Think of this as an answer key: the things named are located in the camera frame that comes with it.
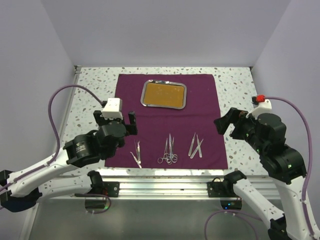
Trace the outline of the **steel scissors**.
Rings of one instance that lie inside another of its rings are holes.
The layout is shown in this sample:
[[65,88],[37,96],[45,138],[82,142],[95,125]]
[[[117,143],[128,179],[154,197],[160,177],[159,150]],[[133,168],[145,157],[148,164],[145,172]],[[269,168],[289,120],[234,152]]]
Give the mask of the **steel scissors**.
[[167,154],[166,154],[166,162],[167,162],[168,165],[171,165],[175,161],[176,161],[176,157],[174,156],[174,153],[173,153],[173,139],[172,139],[171,134],[169,134]]

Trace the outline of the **steel tray yellow liner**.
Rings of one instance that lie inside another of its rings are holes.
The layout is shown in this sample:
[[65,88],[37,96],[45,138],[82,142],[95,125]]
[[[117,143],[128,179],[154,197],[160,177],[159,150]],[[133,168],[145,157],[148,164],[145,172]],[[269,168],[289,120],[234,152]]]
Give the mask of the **steel tray yellow liner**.
[[140,103],[145,107],[182,110],[187,102],[187,86],[166,80],[147,80],[142,88]]

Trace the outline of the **steel tweezers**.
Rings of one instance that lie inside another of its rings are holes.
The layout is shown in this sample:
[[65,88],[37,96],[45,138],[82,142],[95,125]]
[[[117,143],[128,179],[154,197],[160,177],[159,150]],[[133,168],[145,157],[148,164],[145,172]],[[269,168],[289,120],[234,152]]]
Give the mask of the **steel tweezers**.
[[140,141],[137,141],[137,149],[138,149],[138,157],[139,157],[139,163],[141,164],[141,149],[140,149]]
[[135,153],[136,153],[136,158],[137,161],[139,161],[139,156],[138,156],[138,142],[134,140],[134,146],[135,146]]
[[133,152],[130,152],[130,154],[132,155],[132,157],[133,157],[134,161],[136,162],[136,164],[138,165],[138,167],[139,167],[140,169],[142,169],[142,166],[141,166],[140,162],[138,161],[138,159],[136,158],[136,156],[133,154]]

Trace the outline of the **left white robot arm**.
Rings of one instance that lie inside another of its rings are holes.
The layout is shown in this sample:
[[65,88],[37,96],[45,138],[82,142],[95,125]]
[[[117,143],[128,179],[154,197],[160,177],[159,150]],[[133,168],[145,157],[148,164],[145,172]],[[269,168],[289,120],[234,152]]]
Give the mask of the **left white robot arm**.
[[0,207],[12,213],[34,207],[45,199],[63,195],[76,197],[102,197],[110,203],[107,187],[98,171],[59,179],[58,176],[115,156],[125,145],[125,137],[137,135],[136,114],[128,113],[129,123],[122,118],[104,118],[96,110],[94,118],[98,129],[77,135],[68,141],[58,153],[35,165],[17,171],[0,173]]

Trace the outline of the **purple cloth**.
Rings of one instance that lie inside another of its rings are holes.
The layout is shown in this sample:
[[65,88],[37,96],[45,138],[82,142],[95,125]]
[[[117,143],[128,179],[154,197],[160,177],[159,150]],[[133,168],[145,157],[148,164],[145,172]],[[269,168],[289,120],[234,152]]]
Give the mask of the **purple cloth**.
[[[144,83],[148,80],[182,83],[187,87],[186,105],[183,109],[146,107],[141,104]],[[105,161],[106,167],[136,168],[138,165],[131,153],[135,152],[134,141],[140,141],[141,166],[158,169],[226,170],[228,168],[224,137],[217,133],[214,120],[220,118],[216,83],[211,74],[121,74],[118,77],[115,96],[122,99],[122,113],[128,120],[128,112],[136,115],[137,135],[126,137],[125,145],[118,148],[114,157]],[[201,144],[202,158],[198,152],[188,156],[192,138],[192,150]],[[158,164],[164,154],[169,134],[174,138],[173,149],[176,163]]]

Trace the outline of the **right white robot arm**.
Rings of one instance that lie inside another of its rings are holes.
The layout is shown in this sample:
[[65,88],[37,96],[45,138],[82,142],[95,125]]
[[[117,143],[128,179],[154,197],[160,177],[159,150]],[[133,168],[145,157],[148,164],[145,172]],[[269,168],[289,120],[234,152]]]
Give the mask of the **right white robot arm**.
[[272,113],[254,117],[232,107],[214,124],[220,135],[233,125],[230,137],[245,141],[258,154],[281,207],[271,203],[240,170],[226,174],[220,182],[213,181],[212,188],[244,200],[264,223],[271,240],[318,240],[320,229],[303,192],[307,180],[305,161],[287,145],[287,127],[281,118]]

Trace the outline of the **steel scalpel handle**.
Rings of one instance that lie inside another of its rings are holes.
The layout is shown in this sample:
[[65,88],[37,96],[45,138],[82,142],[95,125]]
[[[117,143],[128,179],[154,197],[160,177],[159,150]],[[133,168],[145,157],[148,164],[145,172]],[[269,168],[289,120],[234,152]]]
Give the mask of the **steel scalpel handle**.
[[197,146],[196,146],[196,148],[194,150],[192,150],[190,159],[193,159],[197,152],[198,152],[198,149],[197,149]]
[[191,143],[190,143],[190,147],[189,147],[189,151],[188,151],[188,156],[191,157],[191,154],[192,154],[192,151],[193,151],[193,145],[194,145],[194,142],[195,142],[195,136],[196,136],[196,133],[193,134],[193,137],[192,137],[192,140],[191,140]]
[[200,140],[198,135],[196,135],[196,137],[197,137],[197,152],[198,152],[199,157],[202,158],[203,155],[202,155],[201,145],[202,145],[203,140]]

